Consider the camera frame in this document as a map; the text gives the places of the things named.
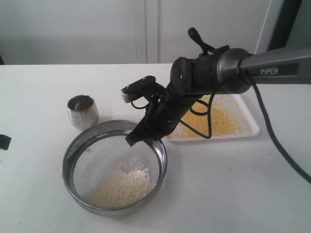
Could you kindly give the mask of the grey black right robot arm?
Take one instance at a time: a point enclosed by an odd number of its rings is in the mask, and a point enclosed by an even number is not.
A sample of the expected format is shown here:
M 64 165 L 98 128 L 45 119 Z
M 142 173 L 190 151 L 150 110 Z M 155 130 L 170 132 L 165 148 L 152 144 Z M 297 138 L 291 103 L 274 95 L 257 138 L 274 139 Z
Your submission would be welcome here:
M 239 48 L 174 61 L 166 87 L 146 76 L 121 91 L 124 102 L 146 98 L 145 115 L 126 137 L 129 145 L 171 134 L 184 114 L 204 95 L 241 94 L 257 84 L 309 84 L 311 50 L 281 48 L 250 54 Z

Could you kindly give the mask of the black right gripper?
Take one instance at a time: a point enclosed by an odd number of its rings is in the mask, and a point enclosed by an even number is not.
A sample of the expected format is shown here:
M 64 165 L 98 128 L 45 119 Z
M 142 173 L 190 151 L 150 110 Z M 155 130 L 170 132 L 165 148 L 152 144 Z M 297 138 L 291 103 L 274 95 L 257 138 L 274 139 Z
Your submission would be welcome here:
M 126 136 L 129 146 L 141 141 L 158 141 L 171 134 L 181 118 L 200 99 L 201 95 L 181 96 L 170 83 L 161 94 L 156 93 L 149 103 L 144 118 Z

